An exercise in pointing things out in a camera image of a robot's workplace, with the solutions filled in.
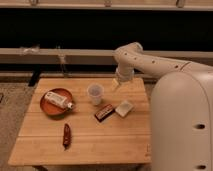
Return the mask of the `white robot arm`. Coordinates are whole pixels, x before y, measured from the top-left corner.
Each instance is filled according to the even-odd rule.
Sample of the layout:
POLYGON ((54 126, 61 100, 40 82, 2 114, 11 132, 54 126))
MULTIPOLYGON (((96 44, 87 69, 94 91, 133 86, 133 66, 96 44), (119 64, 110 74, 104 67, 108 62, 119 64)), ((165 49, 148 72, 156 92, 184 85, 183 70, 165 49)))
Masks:
POLYGON ((134 42, 114 51, 116 81, 139 70, 157 79, 150 100, 151 171, 213 171, 213 66, 147 55, 134 42))

